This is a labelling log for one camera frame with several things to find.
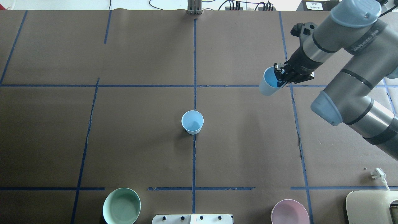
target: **white plug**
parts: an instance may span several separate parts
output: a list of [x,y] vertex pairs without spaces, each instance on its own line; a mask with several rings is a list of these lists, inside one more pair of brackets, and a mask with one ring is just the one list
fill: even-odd
[[387,190],[390,190],[386,181],[386,173],[382,169],[376,168],[375,171],[371,172],[371,175],[373,179],[380,179],[384,186],[386,186]]

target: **white label sticker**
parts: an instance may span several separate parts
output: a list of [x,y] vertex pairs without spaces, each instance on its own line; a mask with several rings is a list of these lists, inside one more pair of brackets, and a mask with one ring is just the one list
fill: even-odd
[[322,3],[320,2],[306,2],[307,9],[311,10],[323,10]]

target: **green bowl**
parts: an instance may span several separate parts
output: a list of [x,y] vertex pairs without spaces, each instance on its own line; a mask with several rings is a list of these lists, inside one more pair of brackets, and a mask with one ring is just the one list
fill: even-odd
[[108,195],[102,214],[108,224],[132,224],[141,211],[138,194],[130,188],[119,188]]

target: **light blue cup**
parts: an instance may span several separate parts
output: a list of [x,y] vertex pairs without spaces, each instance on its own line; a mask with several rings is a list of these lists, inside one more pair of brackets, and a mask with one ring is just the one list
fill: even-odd
[[184,129],[191,135],[199,133],[203,126],[203,116],[196,110],[186,112],[181,118],[181,124]]
[[281,87],[278,87],[278,80],[276,79],[273,67],[269,67],[264,71],[263,78],[261,79],[258,88],[260,89],[261,94],[264,96],[271,96],[285,85],[286,83],[284,83]]
[[102,214],[108,224],[132,224],[141,211],[138,194],[130,188],[119,188],[108,195]]

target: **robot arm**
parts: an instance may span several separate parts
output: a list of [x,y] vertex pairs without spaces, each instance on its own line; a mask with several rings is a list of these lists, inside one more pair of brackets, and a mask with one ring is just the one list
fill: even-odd
[[398,160],[398,118],[368,96],[384,78],[398,77],[398,33],[379,20],[376,0],[343,0],[318,27],[298,24],[300,47],[274,64],[278,87],[313,79],[312,72],[344,48],[353,58],[321,91],[311,109],[336,126],[342,122]]

